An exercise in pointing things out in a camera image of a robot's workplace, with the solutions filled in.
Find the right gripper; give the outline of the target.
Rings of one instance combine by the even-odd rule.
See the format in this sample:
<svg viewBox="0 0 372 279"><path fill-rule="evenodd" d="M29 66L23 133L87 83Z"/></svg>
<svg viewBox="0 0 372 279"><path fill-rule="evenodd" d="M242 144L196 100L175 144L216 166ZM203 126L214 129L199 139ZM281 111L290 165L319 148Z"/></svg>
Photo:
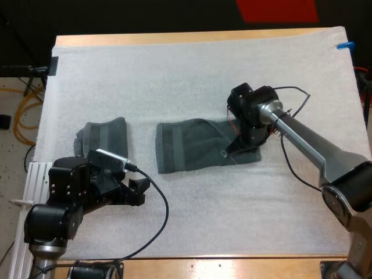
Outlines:
<svg viewBox="0 0 372 279"><path fill-rule="evenodd" d="M242 116L242 137L237 137L228 147L229 155L241 152L250 152L266 142L269 137L269 128L263 124L259 116Z"/></svg>

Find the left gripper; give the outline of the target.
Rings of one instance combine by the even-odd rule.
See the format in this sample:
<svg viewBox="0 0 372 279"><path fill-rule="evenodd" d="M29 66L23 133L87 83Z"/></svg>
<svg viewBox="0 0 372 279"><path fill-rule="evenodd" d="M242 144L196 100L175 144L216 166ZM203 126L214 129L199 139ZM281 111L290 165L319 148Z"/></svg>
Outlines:
<svg viewBox="0 0 372 279"><path fill-rule="evenodd" d="M121 203L126 174L102 167L90 166L90 180L87 188L87 206L117 205ZM150 187L147 178L129 179L128 188L132 194L125 197L125 205L141 206L145 203L144 192Z"/></svg>

